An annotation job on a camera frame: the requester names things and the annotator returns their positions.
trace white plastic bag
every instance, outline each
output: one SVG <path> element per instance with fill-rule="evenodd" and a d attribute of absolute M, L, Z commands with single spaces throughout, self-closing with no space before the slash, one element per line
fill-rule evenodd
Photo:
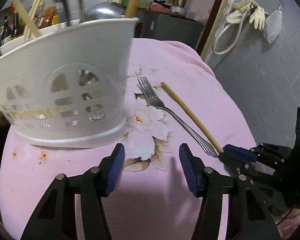
<path fill-rule="evenodd" d="M 269 43 L 272 43 L 279 35 L 282 27 L 282 12 L 279 10 L 274 11 L 266 20 L 266 27 L 263 31 L 263 36 Z"/>

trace fork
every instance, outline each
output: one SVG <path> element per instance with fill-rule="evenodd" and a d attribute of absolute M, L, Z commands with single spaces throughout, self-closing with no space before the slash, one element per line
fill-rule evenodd
<path fill-rule="evenodd" d="M 172 117 L 196 140 L 197 143 L 202 147 L 204 152 L 208 155 L 218 158 L 218 154 L 205 139 L 203 139 L 196 131 L 194 131 L 189 125 L 187 125 L 179 116 L 177 116 L 171 109 L 167 108 L 164 103 L 158 98 L 157 94 L 151 87 L 146 77 L 138 78 L 139 88 L 145 96 L 149 104 L 157 109 L 161 109 L 171 114 Z"/>

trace metal screw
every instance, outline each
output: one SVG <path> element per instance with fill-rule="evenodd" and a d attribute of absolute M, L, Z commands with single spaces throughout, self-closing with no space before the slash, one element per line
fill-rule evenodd
<path fill-rule="evenodd" d="M 242 181 L 247 180 L 247 177 L 244 176 L 243 174 L 240 174 L 240 175 L 238 176 L 238 178 L 239 178 L 239 180 L 242 180 Z"/>
<path fill-rule="evenodd" d="M 213 173 L 213 168 L 211 168 L 211 167 L 205 167 L 204 168 L 204 172 L 205 173 Z"/>
<path fill-rule="evenodd" d="M 99 167 L 92 167 L 92 168 L 90 169 L 90 172 L 91 172 L 91 173 L 98 173 L 99 171 L 100 171 Z"/>
<path fill-rule="evenodd" d="M 62 180 L 64 177 L 65 177 L 65 175 L 63 173 L 60 173 L 56 176 L 56 179 Z"/>

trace tablecloth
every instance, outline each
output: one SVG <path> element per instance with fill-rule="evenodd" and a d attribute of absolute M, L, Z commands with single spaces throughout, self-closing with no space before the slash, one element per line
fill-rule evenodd
<path fill-rule="evenodd" d="M 148 106 L 137 87 L 146 76 L 167 107 L 205 136 L 160 87 L 165 81 L 202 121 L 223 147 L 254 147 L 255 141 L 236 104 L 212 70 L 190 47 L 176 41 L 133 39 L 126 89 L 127 130 L 119 141 L 126 159 L 116 188 L 102 199 L 114 240 L 191 239 L 201 199 L 189 192 L 178 158 L 181 143 L 221 174 L 223 164 L 203 152 L 181 126 L 165 112 Z M 54 149 L 25 144 L 10 129 L 0 170 L 0 208 L 5 228 L 20 239 L 34 208 L 59 173 L 82 174 L 111 154 L 115 144 L 96 149 Z M 224 198 L 219 239 L 227 220 Z M 76 201 L 76 210 L 80 210 Z M 84 239 L 77 216 L 78 239 Z"/>

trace pot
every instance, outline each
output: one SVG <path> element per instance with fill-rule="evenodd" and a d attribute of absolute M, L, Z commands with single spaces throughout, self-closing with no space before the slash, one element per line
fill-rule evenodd
<path fill-rule="evenodd" d="M 171 5 L 170 11 L 180 15 L 186 15 L 186 8 L 176 5 Z"/>

